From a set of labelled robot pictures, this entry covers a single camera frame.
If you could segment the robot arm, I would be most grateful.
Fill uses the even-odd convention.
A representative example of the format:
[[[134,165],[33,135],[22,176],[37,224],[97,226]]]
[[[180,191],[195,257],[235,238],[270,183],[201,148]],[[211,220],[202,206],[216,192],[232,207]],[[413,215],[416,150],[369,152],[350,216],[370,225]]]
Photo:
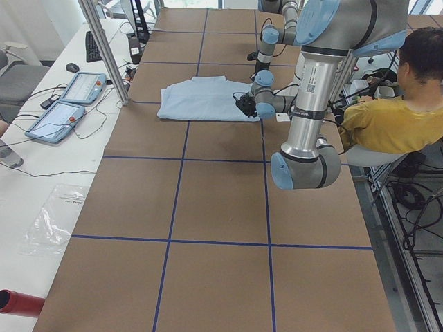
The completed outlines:
[[[250,76],[254,80],[261,70],[269,70],[277,44],[284,46],[298,46],[296,30],[299,16],[305,2],[299,0],[258,1],[261,12],[280,14],[284,19],[284,26],[276,28],[272,23],[264,24],[260,32],[260,43],[255,52],[248,55],[249,61],[255,60],[255,70]]]
[[[321,136],[339,63],[400,48],[406,38],[407,1],[260,1],[262,12],[280,14],[284,27],[263,27],[251,90],[236,106],[249,117],[288,113],[291,126],[271,157],[273,181],[282,190],[331,185],[340,174],[337,150]],[[303,63],[293,97],[276,95],[269,67],[278,44],[298,46]]]

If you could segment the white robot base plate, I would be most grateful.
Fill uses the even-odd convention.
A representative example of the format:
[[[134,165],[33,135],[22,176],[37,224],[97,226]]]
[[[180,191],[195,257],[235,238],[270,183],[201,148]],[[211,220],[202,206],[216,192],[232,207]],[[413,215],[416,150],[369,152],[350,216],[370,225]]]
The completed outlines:
[[[290,122],[291,118],[287,113],[277,113],[275,118],[278,122]]]

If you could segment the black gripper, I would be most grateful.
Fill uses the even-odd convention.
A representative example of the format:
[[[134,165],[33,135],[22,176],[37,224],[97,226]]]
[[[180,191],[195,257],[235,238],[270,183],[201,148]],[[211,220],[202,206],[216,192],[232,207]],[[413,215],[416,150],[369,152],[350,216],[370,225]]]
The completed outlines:
[[[262,70],[267,70],[267,56],[261,54],[261,52],[255,51],[252,53],[249,53],[247,55],[248,61],[255,60],[255,71],[250,76],[250,79],[253,81],[255,79],[255,76]]]
[[[249,95],[243,95],[235,98],[236,107],[247,117],[257,117],[257,111],[254,98]]]

